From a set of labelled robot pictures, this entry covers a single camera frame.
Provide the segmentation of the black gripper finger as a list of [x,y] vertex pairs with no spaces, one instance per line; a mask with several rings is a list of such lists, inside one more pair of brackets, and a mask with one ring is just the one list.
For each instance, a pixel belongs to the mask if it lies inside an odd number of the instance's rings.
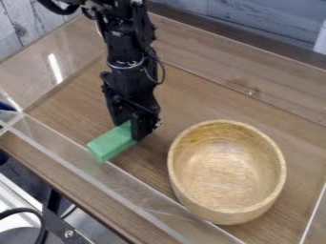
[[157,115],[149,113],[133,113],[131,115],[131,136],[140,141],[156,129]]
[[123,99],[123,96],[107,85],[101,85],[101,92],[105,98],[107,109],[112,122],[116,126],[131,119],[132,110]]

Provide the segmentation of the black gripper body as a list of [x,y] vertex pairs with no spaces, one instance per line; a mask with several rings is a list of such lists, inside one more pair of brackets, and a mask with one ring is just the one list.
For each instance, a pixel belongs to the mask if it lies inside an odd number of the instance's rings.
[[108,67],[111,70],[100,74],[103,84],[107,84],[121,95],[132,114],[156,114],[159,122],[160,106],[153,95],[153,90],[159,85],[156,62],[145,61],[136,65],[109,64]]

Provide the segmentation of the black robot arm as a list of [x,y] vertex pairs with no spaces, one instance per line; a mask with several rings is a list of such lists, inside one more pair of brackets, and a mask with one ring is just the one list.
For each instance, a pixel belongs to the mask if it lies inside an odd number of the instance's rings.
[[164,82],[163,63],[151,46],[155,25],[145,0],[37,0],[60,15],[81,11],[96,21],[107,46],[107,66],[100,74],[101,90],[115,125],[129,124],[131,138],[141,140],[156,129],[160,107],[153,90]]

